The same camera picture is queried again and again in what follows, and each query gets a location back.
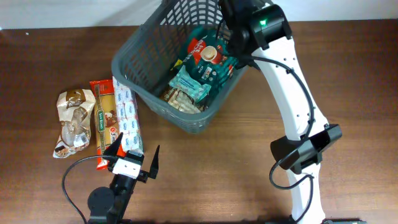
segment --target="pasta package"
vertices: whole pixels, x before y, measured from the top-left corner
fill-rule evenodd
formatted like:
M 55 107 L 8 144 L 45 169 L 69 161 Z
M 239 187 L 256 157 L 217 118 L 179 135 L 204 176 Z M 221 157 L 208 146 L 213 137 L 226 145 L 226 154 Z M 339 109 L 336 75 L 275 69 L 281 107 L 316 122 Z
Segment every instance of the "pasta package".
M 112 80 L 90 82 L 91 90 L 95 96 L 94 118 L 96 129 L 97 155 L 102 155 L 119 136 L 118 117 Z M 122 147 L 119 147 L 118 156 L 125 156 Z M 108 161 L 98 158 L 97 169 L 105 169 Z
M 66 158 L 88 146 L 94 104 L 95 98 L 90 90 L 70 90 L 60 94 L 57 109 L 61 135 L 55 146 L 54 158 Z

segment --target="green light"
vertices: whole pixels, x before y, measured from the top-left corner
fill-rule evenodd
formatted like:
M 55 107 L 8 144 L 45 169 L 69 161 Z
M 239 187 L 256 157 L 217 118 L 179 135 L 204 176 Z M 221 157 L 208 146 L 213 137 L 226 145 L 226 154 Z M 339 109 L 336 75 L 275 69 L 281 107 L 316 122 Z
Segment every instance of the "green light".
M 264 19 L 263 21 L 260 21 L 260 25 L 262 25 L 262 26 L 266 26 L 266 25 L 267 25 L 267 20 L 266 20 L 266 19 Z

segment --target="biscuit package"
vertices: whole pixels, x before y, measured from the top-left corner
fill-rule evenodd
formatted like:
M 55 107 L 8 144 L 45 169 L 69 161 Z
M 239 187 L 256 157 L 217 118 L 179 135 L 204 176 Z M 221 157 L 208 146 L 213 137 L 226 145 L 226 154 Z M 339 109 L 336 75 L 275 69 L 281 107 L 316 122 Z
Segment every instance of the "biscuit package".
M 113 77 L 118 123 L 123 132 L 122 149 L 143 154 L 141 132 L 139 130 L 137 101 L 133 91 Z
M 88 146 L 94 104 L 95 98 L 90 90 L 70 90 L 60 94 L 57 109 L 61 135 L 53 152 L 54 158 L 66 158 Z
M 119 136 L 119 124 L 112 80 L 90 82 L 95 96 L 94 118 L 96 129 L 97 155 L 102 155 Z M 125 156 L 121 146 L 118 156 Z M 106 159 L 98 158 L 97 169 L 105 169 Z

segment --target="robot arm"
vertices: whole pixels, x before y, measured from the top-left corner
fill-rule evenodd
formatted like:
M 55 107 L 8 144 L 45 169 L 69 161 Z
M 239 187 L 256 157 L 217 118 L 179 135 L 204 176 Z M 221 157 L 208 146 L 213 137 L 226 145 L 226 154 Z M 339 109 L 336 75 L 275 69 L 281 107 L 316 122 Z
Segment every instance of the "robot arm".
M 259 9 L 252 1 L 239 0 L 221 0 L 219 5 L 226 25 L 233 31 L 228 50 L 240 59 L 251 59 L 245 64 L 255 63 L 261 70 L 282 115 L 286 136 L 271 143 L 275 160 L 283 161 L 280 166 L 287 170 L 290 185 L 306 175 L 312 177 L 312 181 L 304 180 L 291 190 L 292 218 L 297 223 L 319 224 L 325 218 L 318 183 L 322 152 L 341 137 L 341 129 L 337 124 L 328 123 L 311 96 L 295 53 L 292 31 L 282 9 L 276 5 Z M 284 63 L 297 78 L 290 70 L 262 58 Z M 308 204 L 311 193 L 312 202 Z
M 300 69 L 299 61 L 297 60 L 293 38 L 288 40 L 286 37 L 281 37 L 280 39 L 269 43 L 269 49 L 262 50 L 261 48 L 258 48 L 252 53 L 252 56 L 270 58 L 279 62 L 284 62 L 286 65 L 294 69 L 309 92 L 307 83 L 305 82 Z M 310 112 L 303 90 L 295 78 L 291 74 L 286 73 L 286 69 L 259 60 L 255 60 L 254 62 L 266 77 L 275 97 L 284 122 L 286 138 L 292 141 L 300 141 L 301 136 L 307 132 Z M 322 112 L 318 109 L 318 106 L 312 97 L 311 99 L 314 106 L 315 122 L 311 129 L 310 136 L 313 136 L 314 134 L 324 131 L 325 126 L 328 126 L 329 124 L 327 119 L 322 115 Z M 311 205 L 309 205 L 310 208 L 307 213 L 299 223 L 319 224 L 325 219 L 325 213 L 322 210 L 320 201 L 318 183 L 319 170 L 320 164 L 312 164 L 304 168 L 301 174 L 295 174 L 291 170 L 287 170 L 290 185 L 298 182 L 306 174 L 310 174 L 314 177 L 312 202 Z M 293 188 L 291 193 L 293 200 L 292 218 L 297 220 L 307 207 L 310 197 L 309 179 L 304 180 L 300 185 Z

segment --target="food packaging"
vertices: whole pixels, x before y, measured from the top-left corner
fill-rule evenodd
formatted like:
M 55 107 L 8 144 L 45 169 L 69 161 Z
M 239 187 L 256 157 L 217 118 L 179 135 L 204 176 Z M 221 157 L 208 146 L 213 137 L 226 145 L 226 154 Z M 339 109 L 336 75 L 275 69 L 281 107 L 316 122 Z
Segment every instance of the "food packaging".
M 119 136 L 119 123 L 112 80 L 101 80 L 90 82 L 95 96 L 94 117 L 96 128 L 97 155 L 102 155 Z M 125 156 L 121 146 L 118 156 Z M 108 161 L 98 158 L 97 169 L 105 169 Z
M 182 90 L 190 96 L 194 102 L 199 102 L 209 94 L 211 86 L 208 84 L 200 84 L 191 78 L 185 70 L 185 65 L 182 66 L 178 74 L 169 82 L 171 87 Z
M 238 63 L 237 58 L 228 55 L 226 40 L 222 37 L 216 39 L 214 29 L 203 27 L 192 31 L 179 57 L 184 59 L 182 63 L 177 63 L 177 67 L 185 65 L 194 80 L 209 84 L 217 91 L 232 76 L 233 68 Z
M 160 99 L 166 101 L 168 104 L 184 113 L 195 114 L 203 111 L 203 107 L 201 107 L 200 110 L 196 105 L 194 105 L 194 100 L 186 93 L 171 86 L 165 90 L 162 96 L 160 96 Z
M 66 158 L 89 145 L 90 117 L 95 98 L 90 90 L 61 93 L 57 101 L 61 135 L 53 152 L 54 158 Z
M 144 145 L 139 129 L 137 101 L 133 91 L 113 77 L 116 108 L 120 132 L 123 133 L 122 149 L 143 154 Z

